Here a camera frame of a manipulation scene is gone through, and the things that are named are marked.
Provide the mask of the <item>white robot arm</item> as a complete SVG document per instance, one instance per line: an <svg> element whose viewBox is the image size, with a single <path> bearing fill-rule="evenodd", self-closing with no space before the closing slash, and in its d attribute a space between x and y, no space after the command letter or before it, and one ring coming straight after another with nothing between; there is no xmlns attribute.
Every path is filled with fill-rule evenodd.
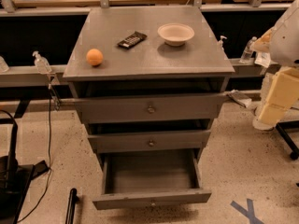
<svg viewBox="0 0 299 224"><path fill-rule="evenodd" d="M276 21L275 25L251 46L270 55L281 68L267 75L261 89L261 103L252 125L258 130L272 130L299 99L299 0Z"/></svg>

